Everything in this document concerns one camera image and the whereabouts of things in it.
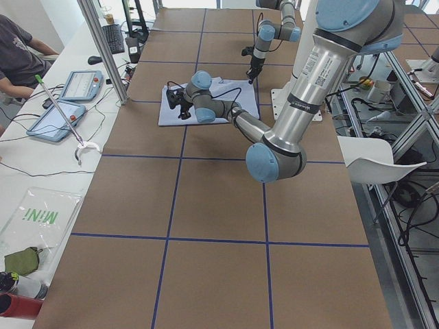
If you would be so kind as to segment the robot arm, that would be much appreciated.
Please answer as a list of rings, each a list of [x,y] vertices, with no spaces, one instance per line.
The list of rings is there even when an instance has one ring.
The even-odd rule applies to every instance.
[[[267,54],[271,52],[270,46],[273,40],[297,42],[301,35],[301,29],[297,26],[295,17],[299,1],[255,1],[255,3],[260,8],[280,11],[281,22],[273,23],[263,19],[263,14],[260,14],[261,20],[257,23],[256,41],[253,46],[246,47],[241,52],[242,56],[251,56],[250,68],[246,72],[249,84],[252,84],[262,72]]]
[[[313,43],[274,126],[259,121],[236,101],[214,98],[206,71],[196,72],[186,86],[168,90],[167,101],[171,108],[180,108],[184,120],[195,115],[201,124],[218,118],[230,121],[251,142],[246,153],[251,176],[274,182],[294,177],[305,168],[307,158],[300,141],[328,94],[339,87],[349,61],[359,54],[391,51],[401,44],[404,3],[318,1],[309,7],[303,28],[295,23],[294,1],[259,1],[258,6],[279,10],[282,22],[260,22],[254,46],[243,50],[252,57],[250,80],[261,72],[274,39]]]

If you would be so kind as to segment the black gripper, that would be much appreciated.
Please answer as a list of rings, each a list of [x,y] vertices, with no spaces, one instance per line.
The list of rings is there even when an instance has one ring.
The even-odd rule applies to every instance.
[[[246,72],[248,83],[250,85],[253,85],[254,80],[258,77],[260,72],[262,72],[264,63],[265,63],[264,58],[258,58],[256,56],[252,56],[250,61],[250,68]]]
[[[190,108],[192,103],[187,101],[182,90],[177,92],[178,104],[180,105],[180,115],[178,116],[181,120],[187,120],[191,117]]]

